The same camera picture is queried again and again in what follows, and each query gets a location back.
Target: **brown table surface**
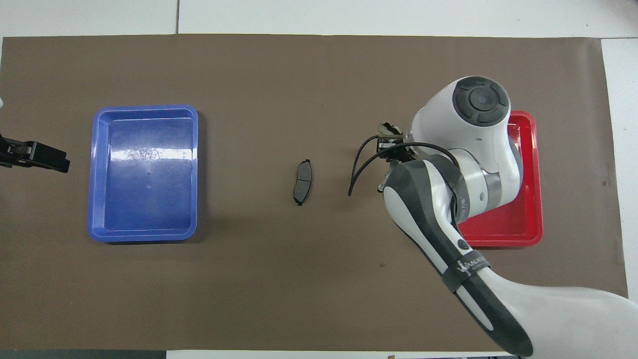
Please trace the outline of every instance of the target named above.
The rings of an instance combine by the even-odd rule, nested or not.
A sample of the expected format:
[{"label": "brown table surface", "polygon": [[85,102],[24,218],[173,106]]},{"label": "brown table surface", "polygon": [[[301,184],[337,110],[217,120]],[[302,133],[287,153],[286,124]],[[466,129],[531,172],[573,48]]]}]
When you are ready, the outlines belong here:
[{"label": "brown table surface", "polygon": [[[0,169],[0,348],[498,350],[387,215],[387,165],[346,196],[377,125],[407,125],[465,75],[496,79],[538,123],[545,235],[485,250],[494,270],[627,295],[600,40],[5,38],[1,68],[2,134],[67,151],[71,169]],[[197,232],[94,242],[93,115],[166,103],[200,116]]]}]

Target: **tray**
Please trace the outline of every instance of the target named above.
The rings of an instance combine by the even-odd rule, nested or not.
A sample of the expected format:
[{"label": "tray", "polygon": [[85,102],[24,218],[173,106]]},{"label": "tray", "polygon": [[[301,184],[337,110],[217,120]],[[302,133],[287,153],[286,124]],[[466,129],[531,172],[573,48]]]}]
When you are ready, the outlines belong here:
[{"label": "tray", "polygon": [[507,132],[521,153],[523,184],[510,203],[459,225],[474,247],[528,247],[543,237],[536,122],[524,111],[512,111]]},{"label": "tray", "polygon": [[181,241],[197,227],[197,111],[107,107],[93,119],[87,229],[100,242]]}]

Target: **round button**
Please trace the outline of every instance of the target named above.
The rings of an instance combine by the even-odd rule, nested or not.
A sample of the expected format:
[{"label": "round button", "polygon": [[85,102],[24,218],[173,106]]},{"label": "round button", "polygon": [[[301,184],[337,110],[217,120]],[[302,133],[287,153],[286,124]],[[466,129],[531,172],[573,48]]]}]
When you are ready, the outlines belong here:
[{"label": "round button", "polygon": [[470,249],[470,245],[464,240],[459,240],[458,242],[456,242],[456,244],[459,245],[460,249]]},{"label": "round button", "polygon": [[498,103],[498,94],[487,86],[481,86],[470,92],[470,105],[479,111],[489,111]]}]

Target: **velcro strap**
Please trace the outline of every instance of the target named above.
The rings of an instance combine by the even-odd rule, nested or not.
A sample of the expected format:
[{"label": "velcro strap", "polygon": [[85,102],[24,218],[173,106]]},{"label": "velcro strap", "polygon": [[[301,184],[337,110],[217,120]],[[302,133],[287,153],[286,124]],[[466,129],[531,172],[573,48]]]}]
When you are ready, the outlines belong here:
[{"label": "velcro strap", "polygon": [[489,266],[487,259],[478,250],[473,250],[465,256],[459,257],[455,264],[449,266],[441,276],[441,279],[447,289],[455,293],[467,278]]}]

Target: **white robotic arm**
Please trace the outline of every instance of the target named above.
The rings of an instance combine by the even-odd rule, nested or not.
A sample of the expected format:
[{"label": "white robotic arm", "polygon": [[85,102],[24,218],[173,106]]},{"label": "white robotic arm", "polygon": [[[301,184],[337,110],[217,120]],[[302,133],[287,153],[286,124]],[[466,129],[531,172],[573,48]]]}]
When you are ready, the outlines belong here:
[{"label": "white robotic arm", "polygon": [[383,198],[394,222],[419,246],[477,323],[504,350],[534,359],[634,358],[638,305],[579,287],[506,280],[473,250],[456,222],[512,201],[521,186],[518,152],[507,136],[509,98],[496,82],[465,77],[415,116],[408,140],[418,159],[393,166]]}]

